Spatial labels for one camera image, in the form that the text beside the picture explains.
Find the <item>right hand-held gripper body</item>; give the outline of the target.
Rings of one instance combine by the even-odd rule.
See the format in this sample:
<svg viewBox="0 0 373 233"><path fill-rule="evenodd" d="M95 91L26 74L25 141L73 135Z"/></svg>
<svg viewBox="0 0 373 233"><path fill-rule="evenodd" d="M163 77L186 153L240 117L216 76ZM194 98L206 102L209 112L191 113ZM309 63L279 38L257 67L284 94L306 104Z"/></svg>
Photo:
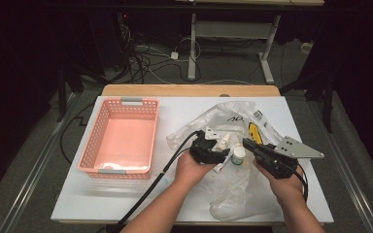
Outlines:
<svg viewBox="0 0 373 233"><path fill-rule="evenodd" d="M324 158L323 152L289 136L277 146L255 144L253 154L257 163L278 180L290 178L300 159Z"/></svg>

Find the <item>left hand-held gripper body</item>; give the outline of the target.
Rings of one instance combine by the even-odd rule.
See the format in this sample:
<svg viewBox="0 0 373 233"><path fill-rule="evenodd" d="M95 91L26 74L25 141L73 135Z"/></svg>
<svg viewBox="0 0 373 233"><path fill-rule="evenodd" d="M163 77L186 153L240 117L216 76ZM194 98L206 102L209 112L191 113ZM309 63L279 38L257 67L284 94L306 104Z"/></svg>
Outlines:
<svg viewBox="0 0 373 233"><path fill-rule="evenodd" d="M218 157L212 148L218 142L216 139L207 139L203 130L196 131L197 138L192 142L189 153L197 163L219 164L225 158Z"/></svg>

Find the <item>small plain white bottle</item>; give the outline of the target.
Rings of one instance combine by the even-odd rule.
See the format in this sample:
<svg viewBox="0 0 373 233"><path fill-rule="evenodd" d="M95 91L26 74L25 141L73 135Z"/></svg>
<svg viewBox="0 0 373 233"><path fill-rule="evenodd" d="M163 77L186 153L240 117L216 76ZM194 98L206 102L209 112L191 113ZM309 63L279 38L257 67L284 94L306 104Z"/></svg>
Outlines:
<svg viewBox="0 0 373 233"><path fill-rule="evenodd" d="M230 133L226 133L224 136L222 136L218 140L218 142L216 143L216 145L212 148L212 151L222 152L224 150L229 149L230 138L231 138L231 134Z"/></svg>

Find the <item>white bottle with green label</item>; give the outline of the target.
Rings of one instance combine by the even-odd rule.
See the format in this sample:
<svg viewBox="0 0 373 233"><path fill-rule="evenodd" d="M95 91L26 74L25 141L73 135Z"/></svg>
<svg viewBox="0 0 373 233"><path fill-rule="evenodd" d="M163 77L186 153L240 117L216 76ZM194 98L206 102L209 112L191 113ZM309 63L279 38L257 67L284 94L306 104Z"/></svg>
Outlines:
<svg viewBox="0 0 373 233"><path fill-rule="evenodd" d="M231 162L234 165L242 165L246 156L244 147L235 147L232 153Z"/></svg>

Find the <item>clear smiley plastic bag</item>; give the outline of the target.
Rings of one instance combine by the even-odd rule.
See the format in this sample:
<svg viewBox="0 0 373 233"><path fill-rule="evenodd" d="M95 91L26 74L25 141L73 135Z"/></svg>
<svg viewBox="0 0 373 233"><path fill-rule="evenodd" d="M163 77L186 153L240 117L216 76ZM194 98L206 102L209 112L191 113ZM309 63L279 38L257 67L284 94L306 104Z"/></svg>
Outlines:
<svg viewBox="0 0 373 233"><path fill-rule="evenodd" d="M217 141L226 133L231 134L229 154L235 147L243 146L249 138L261 145L277 146L285 137L275 130L268 118L252 101L219 103L195 120L167 137L170 148L177 149L187 138L197 138L196 131L203 130L207 139ZM204 179L215 199L209 212L217 220L232 221L250 216L276 213L278 204L265 177L253 165L254 155L245 149L242 165L234 165L231 157L217 174Z"/></svg>

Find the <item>pink plastic basket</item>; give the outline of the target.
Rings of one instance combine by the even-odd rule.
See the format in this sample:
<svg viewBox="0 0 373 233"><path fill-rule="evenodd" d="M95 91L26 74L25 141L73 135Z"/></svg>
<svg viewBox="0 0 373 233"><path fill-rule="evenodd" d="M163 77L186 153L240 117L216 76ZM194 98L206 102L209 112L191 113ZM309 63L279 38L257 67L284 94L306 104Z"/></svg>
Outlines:
<svg viewBox="0 0 373 233"><path fill-rule="evenodd" d="M158 112L154 98L99 97L79 170L92 178L148 180Z"/></svg>

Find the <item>person's left hand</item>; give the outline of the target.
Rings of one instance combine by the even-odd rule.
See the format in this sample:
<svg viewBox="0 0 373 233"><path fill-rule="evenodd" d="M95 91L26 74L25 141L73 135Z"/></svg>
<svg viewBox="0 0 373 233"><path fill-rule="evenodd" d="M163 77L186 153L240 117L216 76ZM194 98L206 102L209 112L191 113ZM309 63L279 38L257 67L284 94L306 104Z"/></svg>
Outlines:
<svg viewBox="0 0 373 233"><path fill-rule="evenodd" d="M195 161L189 151L185 151L177 161L174 184L191 189L215 167L215 164L201 164Z"/></svg>

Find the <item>person's right hand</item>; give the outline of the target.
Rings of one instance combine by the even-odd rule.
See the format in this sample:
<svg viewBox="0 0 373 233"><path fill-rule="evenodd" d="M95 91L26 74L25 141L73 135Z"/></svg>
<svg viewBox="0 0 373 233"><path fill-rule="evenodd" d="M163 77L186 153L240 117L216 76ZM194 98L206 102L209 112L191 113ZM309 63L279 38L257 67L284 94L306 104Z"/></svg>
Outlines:
<svg viewBox="0 0 373 233"><path fill-rule="evenodd" d="M305 203L302 181L295 175L292 175L288 179L277 180L267 170L259 165L256 159L253 161L253 165L270 182L271 189L281 205L294 204L295 202L300 202L302 204Z"/></svg>

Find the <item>white board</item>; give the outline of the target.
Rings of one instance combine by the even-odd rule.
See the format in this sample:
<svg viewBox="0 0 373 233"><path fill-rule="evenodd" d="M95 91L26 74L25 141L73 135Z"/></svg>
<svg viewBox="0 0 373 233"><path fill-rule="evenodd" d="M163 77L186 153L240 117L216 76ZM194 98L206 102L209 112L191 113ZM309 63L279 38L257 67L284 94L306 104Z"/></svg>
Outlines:
<svg viewBox="0 0 373 233"><path fill-rule="evenodd" d="M78 168L81 153L89 138L89 129L85 130L76 157L66 177L60 195L54 205L51 220L71 224L94 224L118 222L143 195L164 165L169 161L176 149L170 149L166 136L181 129L193 119L199 117L210 107L227 101L250 101L255 103L263 114L282 135L300 140L288 103L284 97L158 97L160 102L159 119L153 149L152 177L149 180L121 180L91 178ZM308 159L301 159L309 181L309 197L307 206L322 224L334 222L322 192L322 187L315 170ZM166 175L158 183L150 196L129 218L131 220L146 208L174 180L176 164L171 165ZM210 204L216 196L211 188L215 188L216 172L207 174L189 193L178 215L176 224L180 225L279 225L284 216L269 181L259 174L255 168L252 181L253 188L261 194L260 204L269 212L239 220L220 221L210 214ZM258 203L249 204L251 211L256 212Z"/></svg>

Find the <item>wooden table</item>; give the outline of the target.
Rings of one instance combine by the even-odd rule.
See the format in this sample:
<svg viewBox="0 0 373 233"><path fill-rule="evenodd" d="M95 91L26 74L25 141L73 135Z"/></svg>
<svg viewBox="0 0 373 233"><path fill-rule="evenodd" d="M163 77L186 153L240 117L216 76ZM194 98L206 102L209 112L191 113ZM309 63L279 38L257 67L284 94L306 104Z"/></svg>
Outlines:
<svg viewBox="0 0 373 233"><path fill-rule="evenodd" d="M102 96L192 96L267 97L280 96L274 85L238 84L108 84Z"/></svg>

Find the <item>black stand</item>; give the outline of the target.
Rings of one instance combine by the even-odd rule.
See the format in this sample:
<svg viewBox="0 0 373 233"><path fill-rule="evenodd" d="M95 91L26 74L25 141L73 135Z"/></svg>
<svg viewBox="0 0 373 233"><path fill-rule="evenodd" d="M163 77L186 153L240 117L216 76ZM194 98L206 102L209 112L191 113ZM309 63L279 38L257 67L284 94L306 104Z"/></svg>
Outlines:
<svg viewBox="0 0 373 233"><path fill-rule="evenodd" d="M331 133L332 97L334 90L333 65L324 63L310 71L303 68L297 80L280 87L279 92L284 94L293 89L305 89L304 96L307 101L322 101L322 123L327 132Z"/></svg>
<svg viewBox="0 0 373 233"><path fill-rule="evenodd" d="M82 92L83 89L78 87L78 78L69 78L68 72L75 72L76 74L84 74L92 80L101 84L109 84L110 81L105 79L93 71L87 70L77 63L71 62L68 59L57 60L57 93L58 93L58 118L60 122L66 117L67 111L67 98L66 98L66 85L69 85L73 92Z"/></svg>

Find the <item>metal floor rail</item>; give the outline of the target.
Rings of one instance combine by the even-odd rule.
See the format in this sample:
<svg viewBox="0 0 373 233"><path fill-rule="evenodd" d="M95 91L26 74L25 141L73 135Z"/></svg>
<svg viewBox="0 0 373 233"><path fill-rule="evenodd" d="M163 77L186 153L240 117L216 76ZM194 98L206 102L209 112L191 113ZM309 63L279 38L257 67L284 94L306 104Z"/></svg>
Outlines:
<svg viewBox="0 0 373 233"><path fill-rule="evenodd" d="M344 158L344 154L337 145L334 137L327 131L325 125L322 123L322 115L319 106L313 102L309 102L308 106L313 113L320 131L323 133L326 141L329 143L331 150L331 155L329 157L333 160L338 174L348 190L350 199L354 203L355 209L366 229L366 232L373 233L373 211L364 192L358 185L358 182L356 181L356 178L354 177L353 172L350 169L347 160Z"/></svg>
<svg viewBox="0 0 373 233"><path fill-rule="evenodd" d="M20 219L30 197L32 196L37 183L39 182L48 161L51 158L51 152L54 145L60 138L60 131L66 125L66 119L72 114L73 109L79 102L81 94L71 93L66 101L66 111L60 118L60 121L55 123L53 131L44 143L35 164L31 168L26 180L23 182L22 187L15 199L12 207L9 209L4 220L0 223L0 233L12 233Z"/></svg>

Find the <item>white metal desk frame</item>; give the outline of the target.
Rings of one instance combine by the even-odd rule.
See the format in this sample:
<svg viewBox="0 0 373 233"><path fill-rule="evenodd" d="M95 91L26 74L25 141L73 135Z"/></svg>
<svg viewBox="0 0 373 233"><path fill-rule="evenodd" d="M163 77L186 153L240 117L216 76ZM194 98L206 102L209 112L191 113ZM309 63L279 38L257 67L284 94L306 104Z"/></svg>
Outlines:
<svg viewBox="0 0 373 233"><path fill-rule="evenodd" d="M277 7L282 10L286 7L310 8L321 7L324 0L177 0L186 2L191 7L203 7L208 4L211 7L241 5L243 7ZM196 81L198 75L197 58L201 54L202 47L198 44L198 38L222 38L222 39L250 39L265 40L265 49L257 54L263 77L268 84L273 84L268 56L279 27L281 15L274 15L268 22L244 22L238 19L227 19L223 14L221 19L201 19L197 13L191 14L190 40L187 79Z"/></svg>

